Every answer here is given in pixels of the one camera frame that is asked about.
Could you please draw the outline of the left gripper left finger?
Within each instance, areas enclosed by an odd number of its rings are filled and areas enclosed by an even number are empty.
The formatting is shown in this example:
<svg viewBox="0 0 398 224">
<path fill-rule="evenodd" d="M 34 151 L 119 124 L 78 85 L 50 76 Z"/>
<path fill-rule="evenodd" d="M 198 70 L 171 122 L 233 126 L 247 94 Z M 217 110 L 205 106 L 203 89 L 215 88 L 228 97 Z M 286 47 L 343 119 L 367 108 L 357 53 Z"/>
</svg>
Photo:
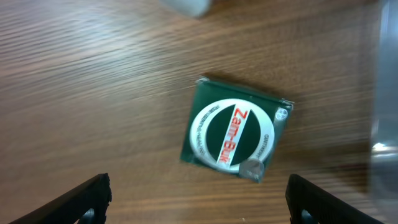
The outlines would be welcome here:
<svg viewBox="0 0 398 224">
<path fill-rule="evenodd" d="M 105 224 L 111 201 L 109 175 L 98 174 L 13 223 Z"/>
</svg>

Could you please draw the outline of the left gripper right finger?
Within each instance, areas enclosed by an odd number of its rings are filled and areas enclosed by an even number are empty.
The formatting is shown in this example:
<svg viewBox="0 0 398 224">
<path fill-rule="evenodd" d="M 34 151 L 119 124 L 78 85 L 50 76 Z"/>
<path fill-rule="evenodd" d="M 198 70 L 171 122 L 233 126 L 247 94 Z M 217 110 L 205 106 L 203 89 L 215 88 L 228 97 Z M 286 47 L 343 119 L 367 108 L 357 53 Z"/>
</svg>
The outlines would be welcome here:
<svg viewBox="0 0 398 224">
<path fill-rule="evenodd" d="M 285 198 L 291 224 L 382 224 L 297 174 L 289 176 Z"/>
</svg>

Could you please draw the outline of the clear plastic container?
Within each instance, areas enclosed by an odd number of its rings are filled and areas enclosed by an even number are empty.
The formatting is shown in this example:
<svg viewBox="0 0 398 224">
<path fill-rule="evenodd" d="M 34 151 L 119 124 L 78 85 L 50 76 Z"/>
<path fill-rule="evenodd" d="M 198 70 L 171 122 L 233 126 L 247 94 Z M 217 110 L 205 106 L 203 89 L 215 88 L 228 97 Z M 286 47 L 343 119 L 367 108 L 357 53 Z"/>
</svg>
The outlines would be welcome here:
<svg viewBox="0 0 398 224">
<path fill-rule="evenodd" d="M 397 0 L 381 1 L 370 192 L 389 223 L 397 223 Z"/>
</svg>

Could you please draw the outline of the green Zam-Buk ointment box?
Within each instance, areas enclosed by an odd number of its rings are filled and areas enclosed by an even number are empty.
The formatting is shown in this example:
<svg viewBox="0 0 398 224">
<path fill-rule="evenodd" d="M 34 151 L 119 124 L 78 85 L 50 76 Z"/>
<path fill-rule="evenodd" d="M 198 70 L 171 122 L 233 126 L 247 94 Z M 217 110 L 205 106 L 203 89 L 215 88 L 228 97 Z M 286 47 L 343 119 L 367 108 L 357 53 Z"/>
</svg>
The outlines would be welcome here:
<svg viewBox="0 0 398 224">
<path fill-rule="evenodd" d="M 203 77 L 180 158 L 261 182 L 293 108 L 289 100 Z"/>
</svg>

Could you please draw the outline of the white spray bottle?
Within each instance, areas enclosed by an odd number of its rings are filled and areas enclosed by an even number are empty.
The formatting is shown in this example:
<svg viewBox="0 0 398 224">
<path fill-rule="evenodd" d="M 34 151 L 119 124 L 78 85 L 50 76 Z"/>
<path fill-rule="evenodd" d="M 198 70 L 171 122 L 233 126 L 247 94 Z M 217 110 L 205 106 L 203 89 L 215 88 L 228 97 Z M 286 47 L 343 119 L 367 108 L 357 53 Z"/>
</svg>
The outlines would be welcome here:
<svg viewBox="0 0 398 224">
<path fill-rule="evenodd" d="M 169 9 L 188 17 L 202 17 L 213 4 L 213 0 L 160 0 Z"/>
</svg>

